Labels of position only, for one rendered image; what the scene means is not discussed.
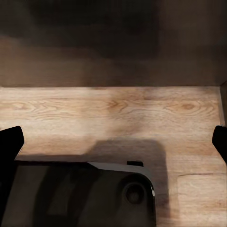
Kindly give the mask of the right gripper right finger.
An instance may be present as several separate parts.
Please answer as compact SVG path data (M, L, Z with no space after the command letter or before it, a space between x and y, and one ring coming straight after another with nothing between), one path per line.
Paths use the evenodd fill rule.
M227 127L216 126L212 143L227 163Z

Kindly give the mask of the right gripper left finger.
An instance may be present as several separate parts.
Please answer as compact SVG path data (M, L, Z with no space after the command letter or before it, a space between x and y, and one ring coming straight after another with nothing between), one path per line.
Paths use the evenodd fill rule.
M0 182L24 145L20 126L0 131Z

